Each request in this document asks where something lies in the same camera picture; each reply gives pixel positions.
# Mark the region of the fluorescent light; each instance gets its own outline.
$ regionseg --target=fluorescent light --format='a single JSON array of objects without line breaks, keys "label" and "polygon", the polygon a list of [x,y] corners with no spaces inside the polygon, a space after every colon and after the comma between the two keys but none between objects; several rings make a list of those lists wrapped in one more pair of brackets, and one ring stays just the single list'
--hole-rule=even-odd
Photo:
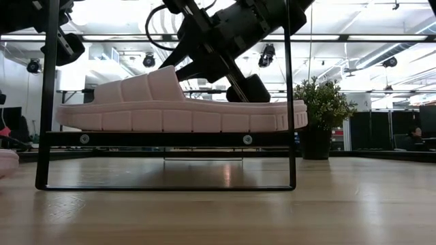
[{"label": "fluorescent light", "polygon": [[[85,41],[148,41],[146,35],[83,35]],[[154,35],[153,40],[162,40],[162,36]]]},{"label": "fluorescent light", "polygon": [[415,93],[436,93],[436,90],[417,90]]},{"label": "fluorescent light", "polygon": [[2,35],[1,41],[44,41],[45,35]]},{"label": "fluorescent light", "polygon": [[422,41],[426,35],[350,35],[349,41]]},{"label": "fluorescent light", "polygon": [[[311,37],[313,41],[325,41],[325,40],[338,40],[339,35],[293,35],[291,36],[291,40],[298,41],[311,41]],[[273,41],[283,41],[285,39],[284,35],[268,35],[265,37],[265,40],[273,40]]]},{"label": "fluorescent light", "polygon": [[411,90],[371,91],[371,92],[372,93],[394,94],[394,93],[410,93]]},{"label": "fluorescent light", "polygon": [[285,39],[284,35],[268,35],[265,37],[266,40],[282,41]]},{"label": "fluorescent light", "polygon": [[339,35],[293,35],[291,40],[306,40],[306,41],[325,41],[325,40],[338,40]]}]

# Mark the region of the potted plant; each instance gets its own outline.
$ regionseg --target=potted plant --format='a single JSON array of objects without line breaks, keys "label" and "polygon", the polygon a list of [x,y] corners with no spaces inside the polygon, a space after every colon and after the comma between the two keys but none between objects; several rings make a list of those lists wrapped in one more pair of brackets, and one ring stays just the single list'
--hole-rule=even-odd
[{"label": "potted plant", "polygon": [[298,132],[304,159],[328,159],[332,129],[341,127],[356,111],[357,104],[348,102],[340,90],[337,80],[318,84],[316,77],[303,80],[294,89],[294,99],[301,99],[307,105],[309,124]]}]

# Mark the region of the plant pot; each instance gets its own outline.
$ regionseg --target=plant pot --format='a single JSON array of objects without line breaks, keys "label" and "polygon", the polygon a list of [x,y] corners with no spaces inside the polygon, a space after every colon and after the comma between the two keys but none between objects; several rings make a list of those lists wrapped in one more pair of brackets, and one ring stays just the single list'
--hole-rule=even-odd
[{"label": "plant pot", "polygon": [[298,132],[301,155],[306,160],[327,160],[330,152],[332,131],[305,128]]}]

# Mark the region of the black cable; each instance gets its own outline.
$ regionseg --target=black cable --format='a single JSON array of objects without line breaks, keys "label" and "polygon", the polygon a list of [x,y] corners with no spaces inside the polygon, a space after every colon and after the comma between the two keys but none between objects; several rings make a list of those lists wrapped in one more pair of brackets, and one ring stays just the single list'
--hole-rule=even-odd
[{"label": "black cable", "polygon": [[155,42],[153,40],[153,38],[151,38],[150,31],[149,31],[149,25],[150,25],[150,21],[151,21],[151,18],[153,17],[153,15],[155,15],[156,13],[158,13],[159,11],[164,10],[164,9],[166,9],[166,5],[160,5],[159,7],[156,7],[155,9],[151,10],[149,17],[147,17],[147,20],[145,22],[145,35],[147,36],[149,41],[152,43],[152,45],[154,45],[160,49],[163,49],[163,50],[174,51],[175,48],[165,47],[165,46],[162,46],[162,45],[158,44],[157,42]]},{"label": "black cable", "polygon": [[204,10],[206,10],[206,11],[210,10],[213,6],[215,6],[216,3],[217,3],[217,0],[213,0],[213,2],[209,6],[205,7]]}]

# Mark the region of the table surface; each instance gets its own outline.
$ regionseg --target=table surface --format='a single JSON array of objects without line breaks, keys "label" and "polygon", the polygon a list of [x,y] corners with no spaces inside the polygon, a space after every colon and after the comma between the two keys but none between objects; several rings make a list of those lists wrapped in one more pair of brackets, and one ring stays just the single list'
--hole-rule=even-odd
[{"label": "table surface", "polygon": [[[0,181],[0,244],[434,244],[436,165],[298,159],[283,193],[43,192],[35,164]],[[50,184],[288,182],[286,159],[52,162]]]}]

